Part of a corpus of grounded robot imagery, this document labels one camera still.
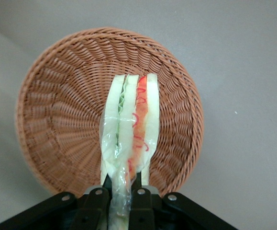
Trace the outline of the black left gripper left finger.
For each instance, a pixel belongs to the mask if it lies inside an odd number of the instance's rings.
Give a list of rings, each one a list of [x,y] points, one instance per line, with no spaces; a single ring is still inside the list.
[[[78,208],[70,225],[71,230],[106,230],[111,201],[111,179],[86,189],[78,199]]]

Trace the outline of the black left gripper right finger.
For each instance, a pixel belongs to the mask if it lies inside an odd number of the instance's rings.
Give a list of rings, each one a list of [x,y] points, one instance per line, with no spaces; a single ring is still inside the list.
[[[129,230],[155,230],[152,194],[142,186],[141,173],[136,174],[132,187]]]

